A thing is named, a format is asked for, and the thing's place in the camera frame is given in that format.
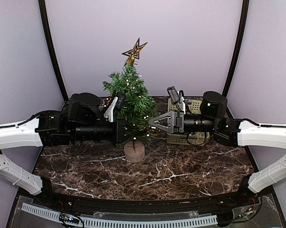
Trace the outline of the gold black bauble ornament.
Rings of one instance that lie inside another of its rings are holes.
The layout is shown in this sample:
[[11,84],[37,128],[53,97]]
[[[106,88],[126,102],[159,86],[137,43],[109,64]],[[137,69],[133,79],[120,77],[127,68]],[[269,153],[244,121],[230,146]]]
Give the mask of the gold black bauble ornament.
[[155,127],[150,127],[148,132],[151,136],[158,136],[159,135],[159,130]]

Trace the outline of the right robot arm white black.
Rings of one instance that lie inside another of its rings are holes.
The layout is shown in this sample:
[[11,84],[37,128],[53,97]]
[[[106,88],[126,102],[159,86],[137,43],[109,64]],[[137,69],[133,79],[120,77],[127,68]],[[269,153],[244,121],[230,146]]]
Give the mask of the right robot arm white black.
[[[286,124],[226,118],[227,103],[226,97],[215,91],[207,91],[203,94],[200,114],[170,111],[150,119],[149,125],[170,134],[209,133],[213,140],[230,147],[264,146],[286,150]],[[238,206],[244,206],[252,196],[284,178],[286,154],[263,170],[245,176],[233,201]]]

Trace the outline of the small green christmas tree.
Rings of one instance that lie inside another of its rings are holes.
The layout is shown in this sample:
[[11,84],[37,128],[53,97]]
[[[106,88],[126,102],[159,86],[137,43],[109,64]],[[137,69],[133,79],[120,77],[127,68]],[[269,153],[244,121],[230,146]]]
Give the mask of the small green christmas tree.
[[157,106],[155,100],[149,96],[144,80],[139,76],[134,66],[126,65],[122,72],[112,72],[110,82],[104,81],[103,88],[110,95],[114,92],[122,92],[126,100],[120,111],[117,111],[116,118],[127,120],[140,128],[136,140],[150,142],[148,120],[156,117]]

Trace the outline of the green plastic basket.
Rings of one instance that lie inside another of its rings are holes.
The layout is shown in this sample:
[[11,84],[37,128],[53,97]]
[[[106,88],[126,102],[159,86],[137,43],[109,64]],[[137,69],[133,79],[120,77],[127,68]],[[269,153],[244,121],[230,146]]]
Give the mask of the green plastic basket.
[[[201,97],[185,99],[189,110],[193,114],[200,114]],[[203,146],[209,141],[210,133],[196,132],[194,134],[171,134],[167,133],[167,143],[175,145],[197,145]]]

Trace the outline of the gold star tree topper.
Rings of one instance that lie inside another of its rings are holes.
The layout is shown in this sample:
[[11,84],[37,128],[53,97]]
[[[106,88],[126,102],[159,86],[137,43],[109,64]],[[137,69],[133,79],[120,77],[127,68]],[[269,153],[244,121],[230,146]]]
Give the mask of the gold star tree topper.
[[145,43],[141,44],[140,43],[140,38],[138,38],[136,43],[135,43],[135,45],[134,45],[134,47],[132,49],[123,52],[122,55],[127,57],[124,66],[126,66],[126,65],[133,66],[135,60],[139,60],[140,59],[140,52],[142,51],[142,49],[147,44],[148,44],[148,42],[145,42]]

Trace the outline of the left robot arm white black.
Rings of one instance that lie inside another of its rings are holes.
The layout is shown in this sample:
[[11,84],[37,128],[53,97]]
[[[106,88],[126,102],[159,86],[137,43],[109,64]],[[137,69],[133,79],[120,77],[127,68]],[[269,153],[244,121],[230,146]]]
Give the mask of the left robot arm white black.
[[139,133],[139,128],[115,117],[126,100],[114,93],[108,104],[91,93],[73,94],[66,111],[46,110],[22,122],[0,124],[0,176],[26,190],[48,207],[58,203],[48,178],[34,175],[12,162],[2,151],[20,147],[53,147],[84,141],[123,143]]

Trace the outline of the red bauble ornament back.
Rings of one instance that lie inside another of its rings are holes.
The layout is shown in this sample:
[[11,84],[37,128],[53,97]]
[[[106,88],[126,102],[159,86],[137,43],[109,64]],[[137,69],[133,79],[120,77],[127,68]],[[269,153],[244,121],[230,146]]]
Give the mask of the red bauble ornament back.
[[104,106],[109,105],[109,104],[110,104],[110,102],[111,102],[111,100],[112,100],[112,97],[111,97],[111,96],[110,96],[110,97],[105,98],[105,99],[104,99]]

